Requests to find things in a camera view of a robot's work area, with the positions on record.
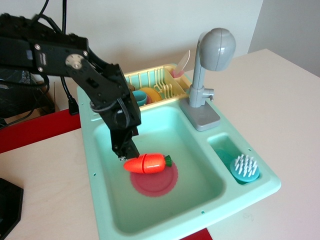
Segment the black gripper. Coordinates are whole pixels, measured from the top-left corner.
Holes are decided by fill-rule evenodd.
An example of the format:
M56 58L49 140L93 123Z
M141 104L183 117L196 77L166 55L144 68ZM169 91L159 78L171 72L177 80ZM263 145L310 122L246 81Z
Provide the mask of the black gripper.
M120 161L139 157L133 141L141 124L140 108L133 96L102 101L98 105L101 118L110 131L111 148Z

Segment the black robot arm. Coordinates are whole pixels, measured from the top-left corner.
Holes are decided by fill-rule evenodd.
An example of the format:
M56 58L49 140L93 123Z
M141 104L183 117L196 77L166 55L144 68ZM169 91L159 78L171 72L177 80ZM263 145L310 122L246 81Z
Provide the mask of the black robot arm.
M88 40L64 34L49 19L0 16L0 65L41 76L72 78L90 99L110 130L113 152L122 160L136 158L132 138L138 134L141 112L118 64L106 63L89 48Z

